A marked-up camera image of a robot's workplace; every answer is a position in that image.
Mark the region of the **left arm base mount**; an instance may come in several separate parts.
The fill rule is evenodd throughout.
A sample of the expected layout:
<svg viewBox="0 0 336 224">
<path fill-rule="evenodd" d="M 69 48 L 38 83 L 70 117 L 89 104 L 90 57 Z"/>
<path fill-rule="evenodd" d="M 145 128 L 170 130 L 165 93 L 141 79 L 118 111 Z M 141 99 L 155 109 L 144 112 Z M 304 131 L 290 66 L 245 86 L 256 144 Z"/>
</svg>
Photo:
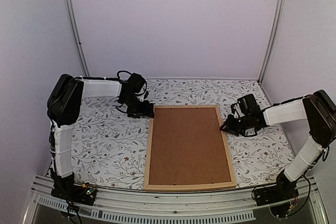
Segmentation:
<svg viewBox="0 0 336 224">
<path fill-rule="evenodd" d="M 97 187 L 90 183 L 75 185 L 71 181 L 54 181 L 51 195 L 70 203 L 93 206 L 97 195 Z"/>
</svg>

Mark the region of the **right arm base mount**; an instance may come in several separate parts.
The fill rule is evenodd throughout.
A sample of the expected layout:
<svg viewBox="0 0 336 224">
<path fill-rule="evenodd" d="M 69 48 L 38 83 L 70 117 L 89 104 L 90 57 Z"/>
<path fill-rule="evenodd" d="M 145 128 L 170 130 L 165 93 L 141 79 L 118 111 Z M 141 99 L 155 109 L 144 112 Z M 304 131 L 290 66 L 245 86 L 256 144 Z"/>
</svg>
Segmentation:
<svg viewBox="0 0 336 224">
<path fill-rule="evenodd" d="M 257 187 L 251 193 L 257 206 L 263 206 L 289 200 L 299 196 L 296 182 L 278 180 L 274 186 Z"/>
</svg>

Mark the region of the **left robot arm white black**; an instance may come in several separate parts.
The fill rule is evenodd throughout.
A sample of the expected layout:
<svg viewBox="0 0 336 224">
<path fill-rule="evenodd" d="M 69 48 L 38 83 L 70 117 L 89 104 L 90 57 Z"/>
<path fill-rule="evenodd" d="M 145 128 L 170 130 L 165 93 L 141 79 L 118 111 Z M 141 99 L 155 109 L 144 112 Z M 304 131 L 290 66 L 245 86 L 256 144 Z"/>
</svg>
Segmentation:
<svg viewBox="0 0 336 224">
<path fill-rule="evenodd" d="M 71 138 L 74 124 L 79 118 L 82 101 L 86 98 L 117 98 L 120 110 L 130 118 L 153 118 L 154 105 L 147 100 L 147 81 L 137 73 L 130 73 L 127 80 L 120 77 L 73 77 L 62 74 L 47 101 L 50 119 L 51 175 L 55 188 L 67 200 L 78 195 L 74 185 L 71 165 Z"/>
</svg>

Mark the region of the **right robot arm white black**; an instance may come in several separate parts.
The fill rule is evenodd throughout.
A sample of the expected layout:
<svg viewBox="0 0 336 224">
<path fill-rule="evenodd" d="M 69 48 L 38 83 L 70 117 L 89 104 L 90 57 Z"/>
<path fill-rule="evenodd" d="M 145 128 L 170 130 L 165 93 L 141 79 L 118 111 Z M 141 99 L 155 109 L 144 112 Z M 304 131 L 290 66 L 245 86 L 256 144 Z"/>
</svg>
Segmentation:
<svg viewBox="0 0 336 224">
<path fill-rule="evenodd" d="M 300 136 L 301 148 L 293 161 L 277 176 L 271 196 L 276 201 L 291 194 L 296 181 L 311 169 L 318 159 L 326 158 L 335 140 L 335 103 L 324 90 L 260 108 L 253 94 L 239 98 L 231 106 L 220 130 L 236 136 L 253 136 L 267 127 L 281 125 L 291 138 Z"/>
</svg>

